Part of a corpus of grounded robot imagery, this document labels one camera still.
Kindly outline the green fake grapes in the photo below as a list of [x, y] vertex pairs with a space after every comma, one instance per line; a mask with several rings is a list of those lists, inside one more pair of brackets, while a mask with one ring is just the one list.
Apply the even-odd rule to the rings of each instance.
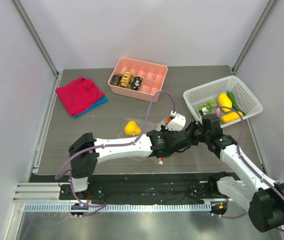
[[199, 111], [200, 111], [202, 108], [204, 108], [204, 107], [206, 107], [206, 108], [208, 109], [208, 113], [207, 113], [207, 114], [212, 114], [212, 113], [214, 113], [214, 109], [211, 108], [211, 107], [213, 107], [213, 106], [215, 106], [215, 103], [214, 103], [213, 101], [209, 101], [209, 102], [207, 102], [207, 103], [204, 103], [203, 105], [200, 105], [200, 106], [196, 109], [196, 114], [197, 114], [198, 116], [201, 116], [201, 115], [199, 114]]

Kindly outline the yellow fake mango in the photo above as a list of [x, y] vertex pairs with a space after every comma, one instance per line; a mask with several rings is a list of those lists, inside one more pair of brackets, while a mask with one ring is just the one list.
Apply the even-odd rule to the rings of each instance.
[[227, 124], [227, 123], [230, 123], [230, 122], [233, 122], [235, 120], [238, 120], [240, 119], [240, 117], [243, 116], [243, 113], [242, 112], [230, 112], [226, 115], [223, 115], [220, 120], [223, 124]]

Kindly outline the yellow fake lemon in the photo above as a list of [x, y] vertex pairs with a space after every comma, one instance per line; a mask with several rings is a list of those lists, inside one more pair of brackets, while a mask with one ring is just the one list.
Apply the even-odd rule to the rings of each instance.
[[218, 98], [217, 98], [217, 102], [219, 106], [225, 106], [226, 108], [222, 107], [221, 110], [225, 113], [228, 113], [231, 111], [232, 108], [232, 102], [231, 100], [228, 98], [226, 93], [221, 93]]

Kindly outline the yellow fake bell pepper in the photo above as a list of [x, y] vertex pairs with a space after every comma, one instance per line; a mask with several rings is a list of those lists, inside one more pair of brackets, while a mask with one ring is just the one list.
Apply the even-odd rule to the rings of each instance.
[[135, 121], [131, 120], [125, 125], [124, 133], [128, 136], [137, 136], [141, 133], [141, 129]]

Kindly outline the purple fake eggplant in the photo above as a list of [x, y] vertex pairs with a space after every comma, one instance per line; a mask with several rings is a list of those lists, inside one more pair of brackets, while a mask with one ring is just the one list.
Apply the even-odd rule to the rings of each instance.
[[220, 108], [217, 108], [214, 113], [217, 117], [220, 116]]

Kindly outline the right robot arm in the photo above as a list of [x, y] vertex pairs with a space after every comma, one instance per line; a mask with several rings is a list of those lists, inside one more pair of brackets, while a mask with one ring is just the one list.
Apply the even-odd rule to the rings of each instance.
[[205, 143], [243, 182], [239, 184], [229, 176], [214, 180], [207, 186], [212, 197], [230, 197], [262, 233], [284, 225], [284, 183], [277, 184], [255, 166], [239, 142], [223, 133], [217, 116], [208, 114], [201, 121], [192, 121], [186, 132], [193, 145]]

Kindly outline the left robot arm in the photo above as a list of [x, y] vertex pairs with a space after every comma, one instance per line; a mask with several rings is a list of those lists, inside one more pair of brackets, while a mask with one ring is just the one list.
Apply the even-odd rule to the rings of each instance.
[[101, 139], [92, 133], [83, 135], [87, 142], [69, 149], [71, 163], [71, 194], [84, 199], [88, 193], [88, 179], [97, 164], [131, 157], [166, 158], [191, 146], [191, 139], [184, 130], [151, 130], [138, 137]]

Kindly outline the green fake chili pepper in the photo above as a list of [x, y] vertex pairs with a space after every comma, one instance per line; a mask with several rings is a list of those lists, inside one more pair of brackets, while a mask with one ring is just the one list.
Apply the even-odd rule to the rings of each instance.
[[230, 91], [227, 91], [226, 94], [227, 94], [228, 98], [229, 98], [229, 99], [231, 100], [231, 102], [232, 102], [232, 107], [233, 107], [235, 110], [237, 110], [238, 112], [241, 112], [241, 113], [245, 116], [246, 113], [245, 113], [244, 111], [242, 111], [242, 110], [240, 109], [240, 107], [237, 105], [234, 94], [233, 94], [232, 92], [230, 92]]

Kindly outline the black sprinkled fake pastry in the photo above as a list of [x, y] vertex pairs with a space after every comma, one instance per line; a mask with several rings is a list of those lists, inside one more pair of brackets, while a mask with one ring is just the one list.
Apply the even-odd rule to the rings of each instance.
[[139, 88], [141, 87], [142, 81], [143, 81], [143, 78], [140, 76], [133, 77], [131, 81], [130, 89], [138, 91]]

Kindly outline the yellow striped fake donut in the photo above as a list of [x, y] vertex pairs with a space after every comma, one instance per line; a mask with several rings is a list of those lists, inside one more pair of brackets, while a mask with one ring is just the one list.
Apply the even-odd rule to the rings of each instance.
[[119, 87], [129, 89], [131, 86], [132, 79], [133, 74], [129, 71], [125, 72], [120, 80]]

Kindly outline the dark chocolate fake donut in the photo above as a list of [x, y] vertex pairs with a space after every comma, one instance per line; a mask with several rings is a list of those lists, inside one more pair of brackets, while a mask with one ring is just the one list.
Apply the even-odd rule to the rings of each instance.
[[122, 79], [121, 75], [113, 75], [111, 80], [111, 85], [119, 86], [121, 79]]

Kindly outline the white plastic basket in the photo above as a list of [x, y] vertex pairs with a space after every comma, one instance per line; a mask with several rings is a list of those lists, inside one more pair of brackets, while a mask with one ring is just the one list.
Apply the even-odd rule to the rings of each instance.
[[252, 91], [233, 75], [186, 90], [183, 98], [195, 120], [204, 114], [217, 114], [222, 128], [240, 121], [230, 108], [240, 112], [243, 119], [263, 110]]

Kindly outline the pink compartment tray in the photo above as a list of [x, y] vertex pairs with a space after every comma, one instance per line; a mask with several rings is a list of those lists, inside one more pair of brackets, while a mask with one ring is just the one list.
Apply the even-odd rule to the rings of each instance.
[[149, 102], [162, 90], [167, 72], [168, 67], [165, 65], [122, 57], [108, 85], [115, 94]]

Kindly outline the blue folded cloth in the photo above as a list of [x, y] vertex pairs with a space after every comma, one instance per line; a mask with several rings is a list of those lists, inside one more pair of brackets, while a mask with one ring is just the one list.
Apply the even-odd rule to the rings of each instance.
[[77, 119], [107, 101], [105, 94], [95, 85], [92, 79], [82, 77], [74, 87], [72, 117]]

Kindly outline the pink folded cloth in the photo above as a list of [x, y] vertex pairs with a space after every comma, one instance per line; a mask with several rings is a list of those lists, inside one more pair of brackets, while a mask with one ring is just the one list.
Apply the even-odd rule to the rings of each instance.
[[93, 80], [87, 77], [77, 78], [56, 88], [55, 92], [68, 114], [75, 119], [108, 101]]

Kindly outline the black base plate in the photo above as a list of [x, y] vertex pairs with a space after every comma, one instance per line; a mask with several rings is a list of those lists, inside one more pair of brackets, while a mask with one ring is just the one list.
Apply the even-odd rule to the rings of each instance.
[[101, 205], [191, 205], [205, 199], [223, 199], [213, 181], [239, 177], [230, 172], [93, 175], [77, 196]]

